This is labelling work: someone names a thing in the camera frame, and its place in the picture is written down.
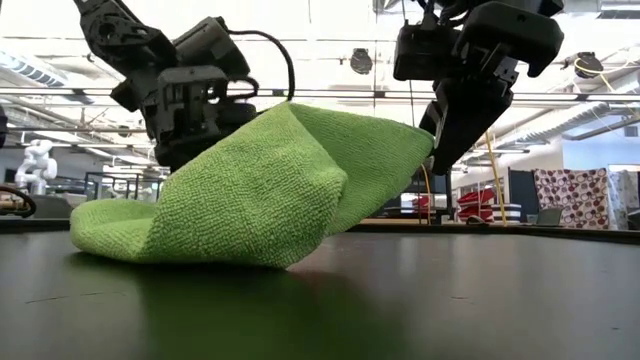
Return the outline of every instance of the green microfiber towel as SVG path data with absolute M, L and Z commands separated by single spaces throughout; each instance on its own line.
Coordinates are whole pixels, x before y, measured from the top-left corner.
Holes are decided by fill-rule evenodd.
M 391 120 L 280 104 L 169 176 L 157 204 L 80 205 L 71 239 L 135 263 L 286 268 L 397 196 L 432 147 Z

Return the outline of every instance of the black cable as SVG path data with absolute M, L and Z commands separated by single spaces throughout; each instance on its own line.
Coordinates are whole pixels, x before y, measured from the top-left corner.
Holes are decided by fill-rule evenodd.
M 256 79 L 250 76 L 230 77 L 229 82 L 246 82 L 247 84 L 253 87 L 253 91 L 246 94 L 230 95 L 230 96 L 227 96 L 224 100 L 231 100 L 231 101 L 246 100 L 246 99 L 251 99 L 254 96 L 258 96 L 258 89 L 260 89 L 260 84 L 258 84 L 258 81 Z
M 447 23 L 447 26 L 452 27 L 452 28 L 456 28 L 460 25 L 464 25 L 464 23 L 467 22 L 467 18 L 469 17 L 469 13 L 471 13 L 471 10 L 468 10 L 463 17 L 459 18 L 459 19 L 453 19 L 453 20 L 449 20 L 449 22 Z
M 465 11 L 469 9 L 469 6 L 466 2 L 456 2 L 451 6 L 447 6 L 442 9 L 440 12 L 440 21 L 447 22 L 454 17 L 460 16 L 464 14 Z
M 289 55 L 289 52 L 282 45 L 282 43 L 275 37 L 258 30 L 243 30 L 243 31 L 227 30 L 227 32 L 231 35 L 262 36 L 268 39 L 269 41 L 271 41 L 276 47 L 278 47 L 278 50 L 280 50 L 280 53 L 282 54 L 282 56 L 284 57 L 284 60 L 287 63 L 287 73 L 289 76 L 289 93 L 287 94 L 287 101 L 293 100 L 293 96 L 296 91 L 296 75 L 295 75 L 295 72 L 293 71 L 293 60 L 291 60 L 291 56 Z
M 429 12 L 429 14 L 433 14 L 433 12 L 436 10 L 436 1 L 435 0 L 427 1 L 426 10 Z
M 29 205 L 29 208 L 23 211 L 4 210 L 0 208 L 0 215 L 17 215 L 17 216 L 26 218 L 33 215 L 36 212 L 36 208 L 37 208 L 36 203 L 33 201 L 33 199 L 29 195 L 23 193 L 22 191 L 8 187 L 8 186 L 0 185 L 0 192 L 8 192 L 10 194 L 16 195 L 19 198 L 21 198 L 27 205 Z

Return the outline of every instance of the table surface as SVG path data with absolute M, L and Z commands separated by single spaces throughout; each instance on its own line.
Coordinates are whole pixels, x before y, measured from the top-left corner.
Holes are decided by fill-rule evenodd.
M 0 236 L 0 359 L 640 359 L 640 247 L 348 233 L 289 271 Z

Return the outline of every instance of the patterned curtain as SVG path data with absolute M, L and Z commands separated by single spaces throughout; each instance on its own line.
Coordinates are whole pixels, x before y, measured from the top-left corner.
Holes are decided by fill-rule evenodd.
M 534 170 L 540 209 L 562 208 L 560 225 L 608 229 L 607 170 Z

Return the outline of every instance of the white robot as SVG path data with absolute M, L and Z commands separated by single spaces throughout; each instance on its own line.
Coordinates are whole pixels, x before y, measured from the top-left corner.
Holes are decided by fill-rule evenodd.
M 24 150 L 24 161 L 16 171 L 16 187 L 25 189 L 31 184 L 31 194 L 46 194 L 47 180 L 55 179 L 58 175 L 58 163 L 49 158 L 51 148 L 53 143 L 49 140 L 31 141 L 31 145 Z

